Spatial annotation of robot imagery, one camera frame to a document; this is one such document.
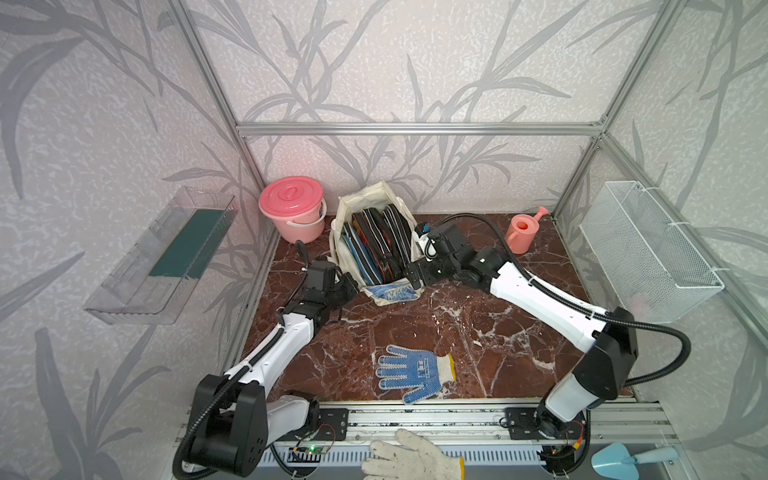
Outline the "cream canvas tote bag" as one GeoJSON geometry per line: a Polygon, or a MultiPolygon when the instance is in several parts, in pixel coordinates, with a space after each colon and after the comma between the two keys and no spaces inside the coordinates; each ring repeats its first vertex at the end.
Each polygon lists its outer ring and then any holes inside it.
{"type": "Polygon", "coordinates": [[[408,280],[408,267],[424,257],[416,226],[406,203],[381,181],[339,199],[330,259],[378,306],[415,301],[423,289],[408,280]]]}

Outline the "blue paddle case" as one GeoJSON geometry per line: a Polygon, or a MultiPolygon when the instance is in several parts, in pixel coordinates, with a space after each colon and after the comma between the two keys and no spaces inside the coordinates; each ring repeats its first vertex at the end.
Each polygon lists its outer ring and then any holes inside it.
{"type": "Polygon", "coordinates": [[[367,286],[381,285],[383,277],[371,253],[357,233],[344,228],[341,238],[350,250],[353,260],[367,286]]]}

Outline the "black red paddle case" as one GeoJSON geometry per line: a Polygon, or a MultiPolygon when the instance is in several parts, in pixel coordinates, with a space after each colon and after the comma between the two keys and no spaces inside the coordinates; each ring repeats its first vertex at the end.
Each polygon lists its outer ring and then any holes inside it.
{"type": "Polygon", "coordinates": [[[356,212],[352,218],[360,231],[359,235],[365,240],[376,260],[383,283],[389,284],[401,278],[402,270],[393,252],[390,235],[382,228],[382,223],[377,221],[380,214],[374,215],[372,211],[373,208],[368,208],[356,212]]]}

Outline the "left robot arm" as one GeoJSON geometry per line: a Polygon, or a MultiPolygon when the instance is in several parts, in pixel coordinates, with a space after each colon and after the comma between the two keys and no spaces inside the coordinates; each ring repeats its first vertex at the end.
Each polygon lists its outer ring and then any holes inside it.
{"type": "Polygon", "coordinates": [[[263,453],[282,436],[313,430],[316,416],[307,395],[268,401],[293,358],[359,292],[353,276],[332,261],[308,263],[300,285],[278,311],[274,329],[242,361],[197,385],[185,434],[172,460],[177,479],[217,472],[249,476],[263,453]]]}

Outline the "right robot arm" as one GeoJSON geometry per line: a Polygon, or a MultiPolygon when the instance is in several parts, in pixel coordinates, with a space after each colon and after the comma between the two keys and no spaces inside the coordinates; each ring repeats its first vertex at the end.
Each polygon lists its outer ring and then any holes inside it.
{"type": "Polygon", "coordinates": [[[583,354],[537,407],[533,424],[542,437],[556,438],[577,416],[616,399],[624,388],[663,378],[688,360],[691,341],[682,331],[638,322],[624,308],[609,311],[567,294],[526,270],[507,245],[477,250],[455,220],[449,215],[412,231],[414,259],[406,268],[411,284],[419,288],[457,280],[521,308],[583,354]],[[640,330],[677,339],[680,351],[666,366],[634,377],[640,330]]]}

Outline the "black paddle case white trim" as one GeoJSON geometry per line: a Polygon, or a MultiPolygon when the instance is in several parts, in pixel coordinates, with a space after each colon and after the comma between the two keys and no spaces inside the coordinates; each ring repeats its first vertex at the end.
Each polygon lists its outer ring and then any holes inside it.
{"type": "Polygon", "coordinates": [[[394,204],[384,208],[383,217],[391,233],[395,257],[401,265],[407,266],[411,262],[411,234],[407,220],[394,204]]]}

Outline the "pink watering can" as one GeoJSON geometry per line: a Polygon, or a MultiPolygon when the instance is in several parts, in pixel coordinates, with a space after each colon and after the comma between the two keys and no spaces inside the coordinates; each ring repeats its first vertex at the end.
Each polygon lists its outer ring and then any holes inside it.
{"type": "Polygon", "coordinates": [[[549,214],[545,207],[540,206],[533,216],[518,214],[511,219],[505,241],[515,255],[522,255],[528,251],[539,231],[541,218],[549,214]]]}

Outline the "pink bucket with lid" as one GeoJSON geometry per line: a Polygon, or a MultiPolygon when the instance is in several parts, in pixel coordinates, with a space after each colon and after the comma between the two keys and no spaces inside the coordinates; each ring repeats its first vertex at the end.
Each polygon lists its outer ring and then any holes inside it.
{"type": "Polygon", "coordinates": [[[259,208],[289,243],[313,242],[324,230],[327,204],[315,179],[291,176],[269,184],[259,197],[259,208]]]}

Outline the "blue dotted work glove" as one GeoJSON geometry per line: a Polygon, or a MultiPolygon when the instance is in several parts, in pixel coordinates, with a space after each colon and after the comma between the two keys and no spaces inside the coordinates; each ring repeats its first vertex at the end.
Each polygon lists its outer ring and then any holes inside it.
{"type": "Polygon", "coordinates": [[[405,404],[414,404],[437,395],[444,384],[457,381],[450,354],[438,356],[426,350],[388,345],[378,358],[375,372],[381,390],[402,390],[405,404]]]}

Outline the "white knit work glove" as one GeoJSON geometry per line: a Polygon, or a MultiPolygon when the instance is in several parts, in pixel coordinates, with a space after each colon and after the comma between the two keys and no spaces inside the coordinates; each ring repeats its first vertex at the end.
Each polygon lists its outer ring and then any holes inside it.
{"type": "Polygon", "coordinates": [[[462,457],[451,457],[428,439],[406,429],[395,432],[397,445],[372,441],[371,457],[361,465],[365,479],[437,479],[462,480],[462,457]]]}

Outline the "light blue garden trowel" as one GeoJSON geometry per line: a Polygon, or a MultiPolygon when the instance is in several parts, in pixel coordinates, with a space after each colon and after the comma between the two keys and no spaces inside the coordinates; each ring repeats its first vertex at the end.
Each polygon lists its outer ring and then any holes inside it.
{"type": "Polygon", "coordinates": [[[631,454],[624,444],[613,443],[592,456],[591,466],[604,478],[638,480],[638,465],[663,463],[678,458],[678,451],[671,446],[631,454]]]}

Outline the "clear acrylic wall shelf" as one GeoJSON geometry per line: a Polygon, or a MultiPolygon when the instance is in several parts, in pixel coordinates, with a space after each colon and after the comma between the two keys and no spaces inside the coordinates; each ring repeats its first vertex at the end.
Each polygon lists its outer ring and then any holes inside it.
{"type": "Polygon", "coordinates": [[[233,194],[180,188],[85,302],[109,325],[171,325],[238,213],[233,194]]]}

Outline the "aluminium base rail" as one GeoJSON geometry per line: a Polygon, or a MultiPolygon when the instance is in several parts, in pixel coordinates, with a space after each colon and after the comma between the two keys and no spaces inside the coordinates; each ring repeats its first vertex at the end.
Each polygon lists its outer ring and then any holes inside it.
{"type": "Polygon", "coordinates": [[[338,401],[320,405],[321,420],[311,439],[320,445],[367,445],[392,441],[406,429],[437,445],[556,445],[590,438],[594,445],[674,444],[679,441],[662,406],[620,398],[593,409],[588,427],[576,421],[553,439],[533,426],[536,398],[430,400],[413,405],[400,401],[338,401]]]}

